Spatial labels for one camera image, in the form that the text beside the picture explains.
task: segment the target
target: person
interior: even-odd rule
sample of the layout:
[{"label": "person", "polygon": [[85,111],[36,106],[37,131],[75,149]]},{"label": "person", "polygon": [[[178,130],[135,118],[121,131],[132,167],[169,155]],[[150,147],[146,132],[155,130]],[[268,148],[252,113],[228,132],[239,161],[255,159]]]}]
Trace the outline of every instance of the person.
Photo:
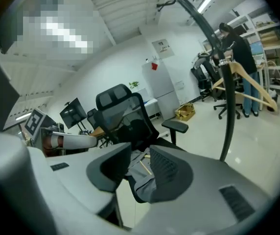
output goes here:
[{"label": "person", "polygon": [[[241,64],[248,75],[259,83],[259,76],[257,73],[257,67],[252,56],[249,45],[245,40],[240,37],[235,30],[226,23],[221,23],[219,25],[220,32],[225,36],[222,40],[223,49],[228,48],[233,42],[236,42],[232,50],[226,51],[225,56],[232,55],[234,60]],[[256,98],[259,98],[258,90],[253,87],[246,79],[242,78],[244,93]],[[247,97],[244,98],[243,102],[243,114],[246,118],[249,117],[250,112],[253,112],[255,117],[258,117],[259,103],[251,100]]]}]

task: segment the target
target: cardboard box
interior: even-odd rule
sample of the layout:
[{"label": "cardboard box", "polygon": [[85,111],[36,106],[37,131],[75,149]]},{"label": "cardboard box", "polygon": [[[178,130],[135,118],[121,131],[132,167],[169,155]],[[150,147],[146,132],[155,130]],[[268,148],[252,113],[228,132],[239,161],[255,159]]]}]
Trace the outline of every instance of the cardboard box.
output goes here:
[{"label": "cardboard box", "polygon": [[188,121],[195,114],[193,104],[183,104],[180,108],[175,111],[176,119],[182,121]]}]

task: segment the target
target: white shelving unit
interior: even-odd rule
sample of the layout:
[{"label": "white shelving unit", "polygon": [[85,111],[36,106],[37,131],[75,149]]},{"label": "white shelving unit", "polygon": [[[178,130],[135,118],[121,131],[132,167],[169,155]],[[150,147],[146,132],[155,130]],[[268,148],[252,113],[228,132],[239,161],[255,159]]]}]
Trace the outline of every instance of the white shelving unit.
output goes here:
[{"label": "white shelving unit", "polygon": [[[227,23],[228,25],[230,25],[231,27],[237,27],[239,25],[245,24],[247,23],[248,26],[251,26],[252,28],[248,30],[248,32],[240,35],[242,38],[247,38],[247,37],[253,37],[255,36],[257,38],[258,41],[261,41],[260,38],[260,33],[266,30],[270,30],[272,28],[276,28],[276,27],[280,27],[280,23],[273,23],[273,24],[269,24],[263,27],[256,27],[253,19],[261,16],[263,14],[266,14],[268,12],[271,12],[271,9],[268,6],[263,6],[261,8],[258,8],[248,14],[245,15],[241,15],[235,19],[233,19],[232,21],[230,21],[229,23]],[[218,30],[215,31],[215,34],[220,37],[221,33]],[[269,89],[276,89],[276,90],[280,90],[280,86],[278,85],[271,85],[270,84],[270,76],[269,76],[269,70],[273,70],[273,69],[277,69],[280,70],[280,66],[279,67],[268,67],[267,65],[267,58],[266,58],[266,51],[268,50],[276,50],[276,49],[280,49],[280,41],[278,41],[278,43],[274,42],[273,44],[265,44],[266,46],[263,46],[263,57],[265,60],[265,68],[264,68],[264,75],[265,75],[265,88]]]}]

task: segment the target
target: ceiling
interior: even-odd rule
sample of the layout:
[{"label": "ceiling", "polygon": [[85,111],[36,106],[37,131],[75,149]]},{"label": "ceiling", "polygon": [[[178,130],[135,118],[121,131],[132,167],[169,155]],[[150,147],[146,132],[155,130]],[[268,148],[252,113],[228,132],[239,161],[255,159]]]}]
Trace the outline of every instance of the ceiling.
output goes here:
[{"label": "ceiling", "polygon": [[[45,107],[54,90],[88,59],[140,35],[139,26],[186,25],[189,19],[178,3],[158,12],[156,4],[168,0],[58,1],[57,10],[45,9],[38,17],[24,17],[22,36],[6,54],[0,53],[0,63],[20,94],[6,126],[35,107]],[[198,7],[203,0],[189,1]],[[65,39],[65,36],[48,28],[56,25],[68,29],[68,34],[76,40]]]}]

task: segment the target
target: computer monitor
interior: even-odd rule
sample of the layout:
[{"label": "computer monitor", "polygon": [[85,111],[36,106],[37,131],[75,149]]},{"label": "computer monitor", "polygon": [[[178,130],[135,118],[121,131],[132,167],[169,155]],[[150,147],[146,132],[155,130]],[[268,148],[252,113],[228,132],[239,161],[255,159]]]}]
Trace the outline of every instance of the computer monitor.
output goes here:
[{"label": "computer monitor", "polygon": [[60,115],[68,129],[87,118],[87,114],[77,98],[66,106]]},{"label": "computer monitor", "polygon": [[263,52],[264,52],[261,41],[250,44],[250,48],[251,48],[252,55],[260,55],[260,54],[263,54]]}]

